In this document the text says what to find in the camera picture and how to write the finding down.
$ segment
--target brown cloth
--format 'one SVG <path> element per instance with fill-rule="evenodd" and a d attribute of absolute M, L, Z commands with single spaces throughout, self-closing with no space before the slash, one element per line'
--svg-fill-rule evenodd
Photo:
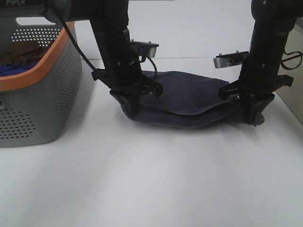
<path fill-rule="evenodd" d="M 38 41 L 12 42 L 8 46 L 7 56 L 0 60 L 0 65 L 32 65 L 43 58 L 50 46 L 42 47 Z"/>

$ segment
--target laundry basket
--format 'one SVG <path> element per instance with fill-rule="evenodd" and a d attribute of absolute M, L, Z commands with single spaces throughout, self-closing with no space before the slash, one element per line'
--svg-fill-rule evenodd
<path fill-rule="evenodd" d="M 11 42 L 37 40 L 49 51 L 27 72 L 0 77 L 0 147 L 47 143 L 56 139 L 74 103 L 81 59 L 61 24 L 21 26 L 0 20 L 0 57 Z M 76 38 L 74 22 L 68 23 Z"/>

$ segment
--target perforated basket wall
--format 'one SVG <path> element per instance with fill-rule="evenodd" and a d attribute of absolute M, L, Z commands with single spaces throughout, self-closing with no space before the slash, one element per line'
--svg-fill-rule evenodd
<path fill-rule="evenodd" d="M 0 20 L 2 24 L 6 32 L 0 37 L 1 57 L 10 42 L 37 40 L 48 46 L 62 29 L 61 25 L 19 26 L 14 18 Z M 56 139 L 71 111 L 81 74 L 80 56 L 69 40 L 43 80 L 24 89 L 0 92 L 0 147 Z"/>

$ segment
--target gray laundry basket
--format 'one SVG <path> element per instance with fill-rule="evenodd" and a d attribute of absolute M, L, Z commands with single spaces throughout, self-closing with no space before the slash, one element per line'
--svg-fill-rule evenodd
<path fill-rule="evenodd" d="M 47 143 L 56 139 L 74 103 L 82 64 L 62 25 L 21 26 L 15 18 L 0 20 L 0 57 L 9 43 L 37 40 L 48 46 L 31 70 L 0 77 L 0 147 Z M 74 23 L 69 23 L 76 37 Z"/>

